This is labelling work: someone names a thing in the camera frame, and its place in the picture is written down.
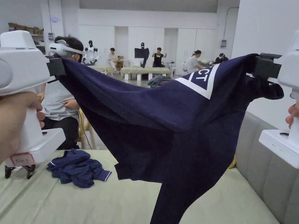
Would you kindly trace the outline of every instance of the pipe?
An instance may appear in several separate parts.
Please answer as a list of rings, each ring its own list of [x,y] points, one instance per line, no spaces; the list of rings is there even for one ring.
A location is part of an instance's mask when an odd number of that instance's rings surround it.
[[[225,37],[225,31],[226,31],[226,23],[227,23],[227,15],[228,15],[228,12],[230,9],[238,9],[239,7],[230,7],[228,8],[227,12],[226,12],[226,19],[225,19],[225,25],[224,25],[224,32],[223,32],[223,38],[222,40],[224,40],[224,37]]]

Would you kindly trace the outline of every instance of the human hand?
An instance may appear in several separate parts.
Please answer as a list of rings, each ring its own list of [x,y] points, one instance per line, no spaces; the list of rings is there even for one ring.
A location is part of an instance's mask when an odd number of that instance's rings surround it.
[[[289,128],[291,128],[291,125],[294,121],[294,117],[299,117],[299,108],[296,107],[296,105],[294,104],[289,108],[288,112],[290,116],[286,118],[286,123],[289,125]]]
[[[43,93],[38,94],[37,98],[39,99],[40,102],[43,101],[45,98],[45,93],[43,92]]]
[[[71,110],[79,109],[79,105],[75,99],[69,99],[69,100],[65,101],[64,106]]]
[[[41,128],[45,114],[33,92],[17,93],[0,99],[0,164],[15,154],[20,146],[20,133],[26,118],[27,108],[34,108]]]

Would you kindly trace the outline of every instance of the navy blue t-shirt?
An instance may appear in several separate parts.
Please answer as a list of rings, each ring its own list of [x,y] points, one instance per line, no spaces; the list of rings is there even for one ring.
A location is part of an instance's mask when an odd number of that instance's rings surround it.
[[[246,75],[256,54],[156,89],[134,86],[63,59],[60,82],[118,161],[119,179],[162,183],[151,224],[178,224],[233,160],[248,104],[282,88]]]

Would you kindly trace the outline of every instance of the white robot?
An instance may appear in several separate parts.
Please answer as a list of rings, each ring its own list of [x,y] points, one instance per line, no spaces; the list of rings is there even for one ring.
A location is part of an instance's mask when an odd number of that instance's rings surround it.
[[[88,41],[88,44],[89,48],[85,48],[85,55],[82,61],[86,65],[95,65],[100,56],[97,52],[97,48],[93,46],[92,40]]]

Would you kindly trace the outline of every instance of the black cable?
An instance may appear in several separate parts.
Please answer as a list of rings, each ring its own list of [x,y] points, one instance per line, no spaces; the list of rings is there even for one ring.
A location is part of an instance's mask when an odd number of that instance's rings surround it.
[[[84,135],[85,135],[85,137],[86,137],[86,139],[87,139],[87,142],[88,142],[89,147],[93,150],[93,148],[91,147],[91,145],[90,145],[90,143],[89,143],[89,141],[88,141],[88,138],[87,138],[87,136],[86,136],[86,133],[85,133],[85,130],[84,130],[84,127],[83,127],[83,119],[82,119],[82,116],[81,116],[81,113],[80,113],[80,112],[79,112],[79,115],[80,115],[80,118],[81,118],[82,129],[83,129]]]

